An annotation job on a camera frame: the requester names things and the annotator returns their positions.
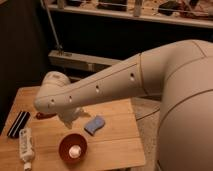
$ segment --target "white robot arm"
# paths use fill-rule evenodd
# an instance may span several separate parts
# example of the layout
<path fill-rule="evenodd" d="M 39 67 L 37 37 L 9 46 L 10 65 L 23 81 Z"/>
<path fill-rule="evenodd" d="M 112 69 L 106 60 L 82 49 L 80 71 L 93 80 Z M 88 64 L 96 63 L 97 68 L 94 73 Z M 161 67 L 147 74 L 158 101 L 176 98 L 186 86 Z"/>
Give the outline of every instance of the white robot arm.
<path fill-rule="evenodd" d="M 157 170 L 212 171 L 213 44 L 187 40 L 137 54 L 70 84 L 58 72 L 45 76 L 35 99 L 44 114 L 69 123 L 79 107 L 128 97 L 163 95 Z"/>

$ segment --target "shelf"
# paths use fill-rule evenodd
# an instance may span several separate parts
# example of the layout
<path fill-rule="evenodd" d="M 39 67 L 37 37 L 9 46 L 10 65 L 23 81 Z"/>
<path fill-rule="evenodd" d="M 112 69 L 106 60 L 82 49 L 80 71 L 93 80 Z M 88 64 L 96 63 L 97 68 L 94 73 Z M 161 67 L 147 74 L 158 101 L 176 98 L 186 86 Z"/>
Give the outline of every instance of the shelf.
<path fill-rule="evenodd" d="M 66 12 L 66 13 L 78 13 L 78 14 L 86 14 L 86 15 L 129 19 L 129 20 L 150 21 L 150 22 L 201 27 L 201 28 L 213 28 L 213 16 L 209 20 L 183 18 L 183 17 L 180 17 L 180 14 L 178 14 L 178 13 L 183 13 L 183 11 L 180 11 L 180 10 L 173 10 L 174 14 L 172 16 L 159 14 L 158 6 L 159 4 L 162 4 L 162 2 L 165 2 L 165 0 L 164 1 L 163 0 L 155 0 L 155 1 L 147 0 L 143 2 L 142 6 L 137 6 L 137 4 L 140 4 L 140 3 L 130 0 L 127 3 L 128 5 L 127 5 L 126 11 L 98 9 L 96 6 L 99 2 L 94 0 L 91 0 L 89 3 L 88 1 L 82 1 L 82 4 L 79 7 L 73 7 L 73 6 L 67 5 L 63 9 L 60 9 L 58 8 L 57 4 L 49 4 L 48 8 L 51 11 Z M 135 13 L 134 13 L 135 12 L 134 10 L 136 9 L 136 7 L 140 8 L 139 11 L 137 12 L 139 14 L 138 16 L 135 16 Z M 199 11 L 196 11 L 196 12 L 188 11 L 188 13 L 201 14 L 201 12 Z"/>

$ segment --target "cable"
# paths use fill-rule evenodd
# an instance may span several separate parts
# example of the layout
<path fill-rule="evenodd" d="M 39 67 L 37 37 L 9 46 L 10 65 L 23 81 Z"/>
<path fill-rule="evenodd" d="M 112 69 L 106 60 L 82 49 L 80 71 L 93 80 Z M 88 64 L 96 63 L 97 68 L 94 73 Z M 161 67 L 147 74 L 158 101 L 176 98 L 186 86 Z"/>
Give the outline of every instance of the cable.
<path fill-rule="evenodd" d="M 144 118 L 146 118 L 146 117 L 148 117 L 148 116 L 154 115 L 155 113 L 157 113 L 157 112 L 159 112 L 159 111 L 160 111 L 160 107 L 157 108 L 155 111 L 153 111 L 153 112 L 151 112 L 151 113 L 149 113 L 149 114 L 147 114 L 147 115 L 145 115 L 145 116 L 142 116 L 141 118 L 136 119 L 136 121 L 139 121 L 139 120 L 144 119 Z"/>

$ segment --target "blue sponge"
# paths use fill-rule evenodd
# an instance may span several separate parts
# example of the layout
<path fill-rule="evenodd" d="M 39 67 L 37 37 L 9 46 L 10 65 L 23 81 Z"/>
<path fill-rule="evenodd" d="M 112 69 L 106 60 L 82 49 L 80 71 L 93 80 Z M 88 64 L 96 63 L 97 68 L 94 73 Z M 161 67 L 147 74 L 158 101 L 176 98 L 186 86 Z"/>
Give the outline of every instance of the blue sponge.
<path fill-rule="evenodd" d="M 94 135 L 95 132 L 102 128 L 105 125 L 105 121 L 101 116 L 96 116 L 94 119 L 86 123 L 84 130 L 87 131 L 90 135 Z"/>

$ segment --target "wooden tabletop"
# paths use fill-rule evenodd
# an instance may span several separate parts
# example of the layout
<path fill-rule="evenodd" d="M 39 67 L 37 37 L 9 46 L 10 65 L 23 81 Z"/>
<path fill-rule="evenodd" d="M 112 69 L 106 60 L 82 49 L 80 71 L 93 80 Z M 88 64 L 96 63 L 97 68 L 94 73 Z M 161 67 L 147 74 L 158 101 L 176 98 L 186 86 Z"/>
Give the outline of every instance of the wooden tabletop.
<path fill-rule="evenodd" d="M 0 136 L 1 170 L 23 170 L 23 163 L 19 158 L 18 139 L 6 136 L 20 110 L 31 113 L 26 126 L 32 128 L 35 149 L 35 159 L 32 162 L 34 171 L 96 171 L 145 164 L 143 146 L 129 99 L 84 107 L 90 116 L 80 117 L 69 130 L 57 116 L 45 120 L 35 118 L 37 111 L 33 107 L 33 99 L 38 89 L 39 87 L 25 87 L 17 92 Z M 101 115 L 106 124 L 95 133 L 95 136 L 90 136 L 83 127 L 96 115 Z M 84 160 L 72 166 L 65 164 L 58 154 L 61 140 L 70 133 L 79 133 L 88 142 Z"/>

